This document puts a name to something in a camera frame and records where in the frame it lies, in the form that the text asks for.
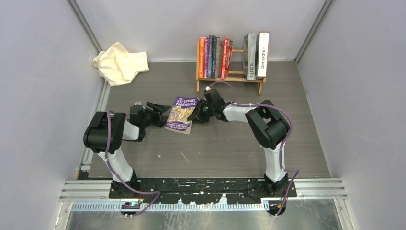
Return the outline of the purple yellow treehouse book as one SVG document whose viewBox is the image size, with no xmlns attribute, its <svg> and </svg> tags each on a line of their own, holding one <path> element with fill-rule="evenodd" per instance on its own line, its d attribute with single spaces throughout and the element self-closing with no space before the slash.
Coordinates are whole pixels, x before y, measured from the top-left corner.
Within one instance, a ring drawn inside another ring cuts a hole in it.
<svg viewBox="0 0 406 230">
<path fill-rule="evenodd" d="M 192 121 L 188 117 L 193 113 L 199 98 L 177 97 L 169 113 L 164 128 L 182 134 L 190 134 Z"/>
</svg>

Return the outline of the grey ianra book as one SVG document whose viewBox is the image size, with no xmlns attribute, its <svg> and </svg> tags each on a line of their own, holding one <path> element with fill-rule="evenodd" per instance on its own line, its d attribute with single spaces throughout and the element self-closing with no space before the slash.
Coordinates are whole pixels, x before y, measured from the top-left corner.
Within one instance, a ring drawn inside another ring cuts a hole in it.
<svg viewBox="0 0 406 230">
<path fill-rule="evenodd" d="M 254 33 L 248 33 L 244 36 L 244 61 L 243 75 L 246 80 L 256 79 L 256 36 Z"/>
</svg>

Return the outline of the wooden book rack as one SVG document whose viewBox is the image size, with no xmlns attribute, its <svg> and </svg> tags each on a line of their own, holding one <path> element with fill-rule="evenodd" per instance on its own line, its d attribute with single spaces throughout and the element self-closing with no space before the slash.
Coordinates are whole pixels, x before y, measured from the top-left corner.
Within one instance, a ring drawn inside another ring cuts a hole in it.
<svg viewBox="0 0 406 230">
<path fill-rule="evenodd" d="M 199 39 L 197 40 L 197 43 L 196 43 L 196 91 L 197 92 L 200 90 L 200 82 L 201 81 L 214 81 L 214 82 L 225 81 L 225 82 L 257 83 L 259 85 L 258 95 L 262 94 L 263 84 L 266 82 L 267 74 L 266 74 L 266 77 L 262 78 L 262 79 L 257 79 L 256 78 L 255 80 L 246 80 L 245 76 L 243 75 L 243 69 L 242 70 L 231 70 L 231 65 L 230 65 L 229 76 L 227 78 L 225 78 L 225 79 L 220 78 L 221 68 L 222 68 L 222 57 L 223 57 L 223 50 L 224 50 L 224 48 L 223 48 L 224 39 L 221 39 L 223 41 L 223 44 L 222 44 L 222 50 L 221 50 L 221 53 L 220 53 L 220 61 L 221 62 L 220 62 L 219 78 L 204 78 L 204 77 L 199 78 L 198 77 L 198 56 L 199 56 L 198 55 L 198 52 L 199 52 L 198 46 L 199 46 Z M 232 57 L 233 57 L 234 54 L 240 53 L 240 54 L 243 55 L 243 58 L 244 58 L 243 48 L 242 49 L 235 49 L 232 46 Z"/>
</svg>

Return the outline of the purple cartoon book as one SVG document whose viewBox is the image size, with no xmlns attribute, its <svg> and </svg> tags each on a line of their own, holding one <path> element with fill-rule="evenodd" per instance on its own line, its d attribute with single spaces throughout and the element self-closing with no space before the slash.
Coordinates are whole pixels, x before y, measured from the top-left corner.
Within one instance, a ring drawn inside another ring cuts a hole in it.
<svg viewBox="0 0 406 230">
<path fill-rule="evenodd" d="M 209 37 L 204 38 L 203 77 L 208 78 Z"/>
</svg>

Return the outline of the orange treehouse book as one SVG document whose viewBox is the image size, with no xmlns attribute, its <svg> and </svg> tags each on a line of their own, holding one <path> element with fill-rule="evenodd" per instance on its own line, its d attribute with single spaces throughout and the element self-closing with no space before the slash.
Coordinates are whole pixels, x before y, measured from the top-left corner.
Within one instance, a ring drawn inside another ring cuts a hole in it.
<svg viewBox="0 0 406 230">
<path fill-rule="evenodd" d="M 204 44 L 205 44 L 205 38 L 200 37 L 199 39 L 199 52 L 198 52 L 198 77 L 203 78 L 203 67 L 204 67 Z"/>
</svg>

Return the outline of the red treehouse book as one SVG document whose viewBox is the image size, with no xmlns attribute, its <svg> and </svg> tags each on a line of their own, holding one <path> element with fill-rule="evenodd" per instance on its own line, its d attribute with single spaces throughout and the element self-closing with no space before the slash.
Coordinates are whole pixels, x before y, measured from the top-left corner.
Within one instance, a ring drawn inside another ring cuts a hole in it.
<svg viewBox="0 0 406 230">
<path fill-rule="evenodd" d="M 232 46 L 233 41 L 229 38 L 224 39 L 223 44 L 223 57 L 222 57 L 222 68 L 221 68 L 221 75 L 220 78 L 225 79 L 229 76 L 229 70 L 231 65 L 231 57 L 232 57 Z"/>
</svg>

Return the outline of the floral white book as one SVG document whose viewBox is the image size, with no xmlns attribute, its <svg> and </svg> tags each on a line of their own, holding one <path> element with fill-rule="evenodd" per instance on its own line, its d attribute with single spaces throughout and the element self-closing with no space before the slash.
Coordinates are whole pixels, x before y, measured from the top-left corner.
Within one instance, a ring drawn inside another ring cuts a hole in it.
<svg viewBox="0 0 406 230">
<path fill-rule="evenodd" d="M 219 78 L 220 71 L 220 53 L 222 50 L 223 41 L 220 37 L 212 36 L 212 78 Z"/>
</svg>

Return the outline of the white Decorate book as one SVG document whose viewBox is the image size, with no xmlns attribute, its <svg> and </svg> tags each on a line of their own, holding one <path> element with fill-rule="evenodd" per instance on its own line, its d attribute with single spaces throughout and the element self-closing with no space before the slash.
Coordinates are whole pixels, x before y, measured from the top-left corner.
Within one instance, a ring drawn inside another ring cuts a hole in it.
<svg viewBox="0 0 406 230">
<path fill-rule="evenodd" d="M 262 79 L 267 74 L 269 32 L 260 31 L 256 37 L 256 78 Z"/>
</svg>

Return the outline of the dark blue book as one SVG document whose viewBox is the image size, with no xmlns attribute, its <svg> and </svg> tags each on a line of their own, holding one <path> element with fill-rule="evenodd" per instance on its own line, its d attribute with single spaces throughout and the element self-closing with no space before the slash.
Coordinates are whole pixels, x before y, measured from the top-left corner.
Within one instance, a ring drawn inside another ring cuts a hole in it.
<svg viewBox="0 0 406 230">
<path fill-rule="evenodd" d="M 209 35 L 209 51 L 208 51 L 208 78 L 212 78 L 212 61 L 213 61 L 213 35 Z"/>
</svg>

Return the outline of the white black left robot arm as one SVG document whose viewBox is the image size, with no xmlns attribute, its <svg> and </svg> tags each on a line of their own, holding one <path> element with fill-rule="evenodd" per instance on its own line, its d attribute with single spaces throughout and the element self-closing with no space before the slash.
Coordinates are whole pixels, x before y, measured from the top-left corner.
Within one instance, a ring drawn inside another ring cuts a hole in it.
<svg viewBox="0 0 406 230">
<path fill-rule="evenodd" d="M 88 125 L 83 142 L 102 158 L 112 174 L 112 188 L 119 195 L 133 198 L 140 191 L 135 170 L 129 165 L 121 144 L 123 141 L 142 142 L 146 128 L 163 127 L 168 119 L 169 105 L 147 102 L 132 105 L 129 114 L 98 111 Z"/>
</svg>

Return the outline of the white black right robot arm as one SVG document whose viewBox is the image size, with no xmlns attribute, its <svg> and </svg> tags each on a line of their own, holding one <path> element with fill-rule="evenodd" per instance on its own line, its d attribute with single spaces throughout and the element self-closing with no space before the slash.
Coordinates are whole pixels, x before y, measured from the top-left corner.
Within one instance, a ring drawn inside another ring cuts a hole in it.
<svg viewBox="0 0 406 230">
<path fill-rule="evenodd" d="M 191 123 L 208 123 L 211 117 L 249 124 L 256 141 L 264 148 L 266 191 L 270 196 L 279 196 L 289 183 L 284 144 L 290 134 L 290 125 L 280 110 L 270 100 L 254 104 L 225 102 L 217 89 L 207 87 L 203 99 L 176 99 L 165 126 L 185 131 Z"/>
</svg>

